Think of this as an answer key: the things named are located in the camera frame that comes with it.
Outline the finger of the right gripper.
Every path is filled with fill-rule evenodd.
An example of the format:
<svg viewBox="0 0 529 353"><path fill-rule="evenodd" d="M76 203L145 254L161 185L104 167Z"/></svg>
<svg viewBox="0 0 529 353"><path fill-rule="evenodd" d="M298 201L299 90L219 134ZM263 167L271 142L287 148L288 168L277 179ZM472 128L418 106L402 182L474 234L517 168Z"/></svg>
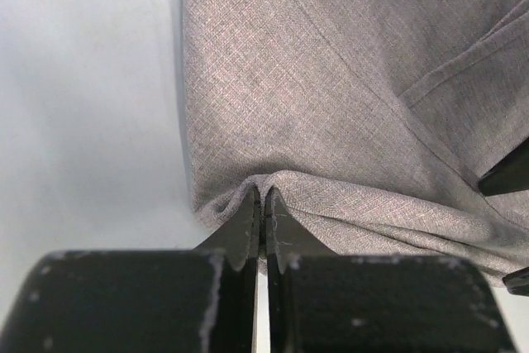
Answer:
<svg viewBox="0 0 529 353"><path fill-rule="evenodd" d="M484 196L528 190L528 144L520 144L478 182Z"/></svg>
<svg viewBox="0 0 529 353"><path fill-rule="evenodd" d="M503 283L510 294L529 296L529 268L526 267L505 275Z"/></svg>

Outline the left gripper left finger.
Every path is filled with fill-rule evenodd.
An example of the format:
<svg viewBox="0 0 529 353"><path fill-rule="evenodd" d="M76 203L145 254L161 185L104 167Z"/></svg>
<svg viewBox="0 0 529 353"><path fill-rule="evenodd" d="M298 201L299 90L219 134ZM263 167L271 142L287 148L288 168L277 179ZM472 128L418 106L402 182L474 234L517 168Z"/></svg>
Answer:
<svg viewBox="0 0 529 353"><path fill-rule="evenodd" d="M256 272L260 246L261 202L250 188L234 214L195 250L222 252L234 271Z"/></svg>

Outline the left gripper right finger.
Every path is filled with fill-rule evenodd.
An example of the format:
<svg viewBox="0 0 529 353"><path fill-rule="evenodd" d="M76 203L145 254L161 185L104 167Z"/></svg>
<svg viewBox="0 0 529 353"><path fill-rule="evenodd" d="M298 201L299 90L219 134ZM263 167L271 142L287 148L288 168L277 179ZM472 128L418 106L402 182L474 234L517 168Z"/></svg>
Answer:
<svg viewBox="0 0 529 353"><path fill-rule="evenodd" d="M293 216L277 188L272 188L265 198L263 236L269 273L284 273L287 268L296 270L305 257L336 256Z"/></svg>

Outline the grey cloth napkin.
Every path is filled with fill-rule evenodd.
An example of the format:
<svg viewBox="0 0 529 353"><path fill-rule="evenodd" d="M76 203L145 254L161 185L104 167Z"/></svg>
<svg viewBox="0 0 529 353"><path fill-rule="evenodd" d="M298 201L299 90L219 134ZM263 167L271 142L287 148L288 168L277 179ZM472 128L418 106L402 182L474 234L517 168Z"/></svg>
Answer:
<svg viewBox="0 0 529 353"><path fill-rule="evenodd" d="M346 255L528 265L528 195L479 179L528 136L528 0L183 0L197 218L245 194Z"/></svg>

